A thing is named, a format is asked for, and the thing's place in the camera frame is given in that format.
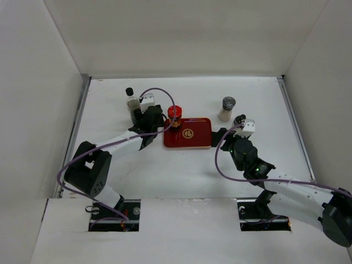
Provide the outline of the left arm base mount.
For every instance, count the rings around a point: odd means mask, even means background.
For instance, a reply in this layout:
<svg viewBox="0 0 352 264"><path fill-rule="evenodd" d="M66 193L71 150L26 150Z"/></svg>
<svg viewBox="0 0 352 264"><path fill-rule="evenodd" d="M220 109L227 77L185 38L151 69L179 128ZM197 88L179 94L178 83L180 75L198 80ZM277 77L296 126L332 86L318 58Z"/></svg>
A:
<svg viewBox="0 0 352 264"><path fill-rule="evenodd" d="M90 214L89 232L138 232L141 200L125 200L115 213L98 202L85 207Z"/></svg>

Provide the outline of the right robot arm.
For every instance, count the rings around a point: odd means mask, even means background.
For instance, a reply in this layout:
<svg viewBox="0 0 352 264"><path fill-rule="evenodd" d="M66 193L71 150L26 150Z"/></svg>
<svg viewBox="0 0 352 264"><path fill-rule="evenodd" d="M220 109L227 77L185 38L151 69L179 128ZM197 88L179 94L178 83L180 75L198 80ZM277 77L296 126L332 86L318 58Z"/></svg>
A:
<svg viewBox="0 0 352 264"><path fill-rule="evenodd" d="M237 135L236 125L212 132L212 147L229 152L243 178L263 191L255 203L256 213L263 218L271 214L286 216L309 224L334 243L351 247L351 193L314 182L299 181L258 157L252 142Z"/></svg>

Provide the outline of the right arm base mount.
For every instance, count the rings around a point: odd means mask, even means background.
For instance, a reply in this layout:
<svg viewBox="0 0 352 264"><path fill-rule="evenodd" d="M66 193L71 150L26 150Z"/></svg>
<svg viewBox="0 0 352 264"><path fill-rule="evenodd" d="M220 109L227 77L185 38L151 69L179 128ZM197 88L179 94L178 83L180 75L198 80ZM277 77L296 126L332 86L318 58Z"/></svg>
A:
<svg viewBox="0 0 352 264"><path fill-rule="evenodd" d="M274 192L264 190L257 198L238 199L242 232L291 231L289 218L273 214L268 208Z"/></svg>

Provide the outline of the red-lid chili sauce jar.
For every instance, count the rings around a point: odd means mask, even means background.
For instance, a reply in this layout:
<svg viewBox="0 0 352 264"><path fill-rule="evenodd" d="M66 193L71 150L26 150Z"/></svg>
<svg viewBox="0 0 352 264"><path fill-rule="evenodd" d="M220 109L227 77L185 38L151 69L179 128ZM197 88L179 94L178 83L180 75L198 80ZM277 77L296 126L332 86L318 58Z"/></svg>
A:
<svg viewBox="0 0 352 264"><path fill-rule="evenodd" d="M182 108L180 106L170 106L167 110L169 122L172 123L172 130L179 130L182 124Z"/></svg>

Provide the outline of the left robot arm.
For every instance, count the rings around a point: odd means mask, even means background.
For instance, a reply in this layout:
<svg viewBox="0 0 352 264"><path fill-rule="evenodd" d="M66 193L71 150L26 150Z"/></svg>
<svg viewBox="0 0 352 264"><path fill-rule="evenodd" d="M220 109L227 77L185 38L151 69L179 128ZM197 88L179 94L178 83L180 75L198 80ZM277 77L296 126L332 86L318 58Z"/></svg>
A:
<svg viewBox="0 0 352 264"><path fill-rule="evenodd" d="M105 205L104 212L109 218L118 219L123 214L124 197L107 185L112 158L122 158L146 148L163 126L161 106L149 106L124 134L106 141L106 147L98 149L96 144L82 142L74 155L75 162L65 171L64 181Z"/></svg>

